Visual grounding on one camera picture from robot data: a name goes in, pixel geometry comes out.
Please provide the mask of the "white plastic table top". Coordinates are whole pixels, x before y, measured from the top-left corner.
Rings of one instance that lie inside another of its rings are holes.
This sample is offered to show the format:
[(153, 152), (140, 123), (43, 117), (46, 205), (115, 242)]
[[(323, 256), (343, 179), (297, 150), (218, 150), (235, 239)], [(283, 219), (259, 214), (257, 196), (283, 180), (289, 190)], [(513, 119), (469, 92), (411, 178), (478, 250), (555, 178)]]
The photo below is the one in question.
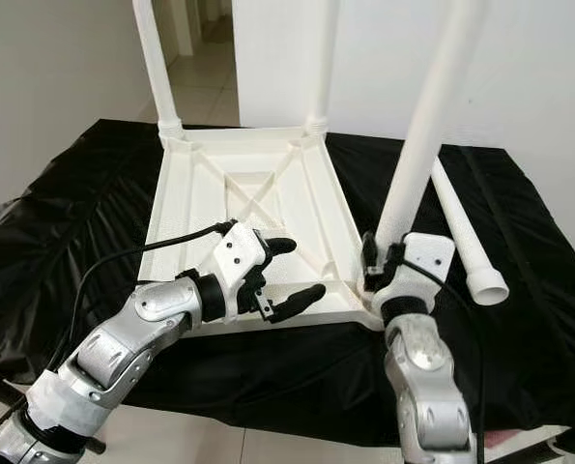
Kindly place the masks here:
[(312, 284), (326, 296), (286, 326), (357, 323), (383, 330), (365, 303), (361, 238), (323, 133), (299, 127), (187, 130), (164, 152), (147, 242), (163, 242), (236, 219), (296, 250), (265, 271), (266, 296), (279, 302)]

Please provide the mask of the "white plastic table leg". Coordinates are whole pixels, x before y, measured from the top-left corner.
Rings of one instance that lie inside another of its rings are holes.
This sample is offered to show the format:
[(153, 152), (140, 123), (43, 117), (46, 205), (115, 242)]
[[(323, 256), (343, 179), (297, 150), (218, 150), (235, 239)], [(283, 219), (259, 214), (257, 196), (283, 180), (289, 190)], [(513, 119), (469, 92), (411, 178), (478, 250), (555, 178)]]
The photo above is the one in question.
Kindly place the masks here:
[(340, 0), (318, 0), (315, 4), (315, 66), (312, 83), (312, 101), (304, 127), (312, 135), (322, 135), (330, 126), (330, 96), (334, 51), (337, 34), (337, 17)]
[(447, 115), (472, 64), (490, 0), (449, 0), (445, 22), (399, 152), (388, 197), (374, 230), (386, 250), (410, 233), (442, 146)]
[(133, 13), (137, 27), (144, 62), (149, 79), (152, 102), (158, 112), (158, 132), (164, 140), (185, 141), (185, 129), (178, 116), (173, 99), (166, 57), (160, 48), (158, 24), (155, 22), (151, 0), (132, 0)]
[(430, 181), (445, 214), (446, 224), (451, 231), (451, 238), (454, 240), (461, 265), (467, 273), (470, 296), (478, 305), (503, 304), (509, 297), (508, 284), (504, 281), (503, 274), (492, 265), (440, 160), (434, 160)]

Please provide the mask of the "black tablecloth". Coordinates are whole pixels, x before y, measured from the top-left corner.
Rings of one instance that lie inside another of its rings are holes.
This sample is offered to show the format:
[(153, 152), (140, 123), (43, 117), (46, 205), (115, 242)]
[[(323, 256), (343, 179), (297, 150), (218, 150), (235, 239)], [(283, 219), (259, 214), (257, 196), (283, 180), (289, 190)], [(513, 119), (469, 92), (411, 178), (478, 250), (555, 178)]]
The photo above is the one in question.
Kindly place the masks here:
[[(31, 383), (70, 322), (84, 271), (144, 244), (162, 149), (151, 123), (100, 120), (0, 205), (0, 381)], [(456, 384), (489, 430), (575, 430), (575, 250), (503, 149), (439, 154), (509, 287), (473, 304), (453, 266), (434, 317)], [(360, 324), (190, 337), (152, 362), (129, 406), (355, 446), (397, 446), (386, 345)]]

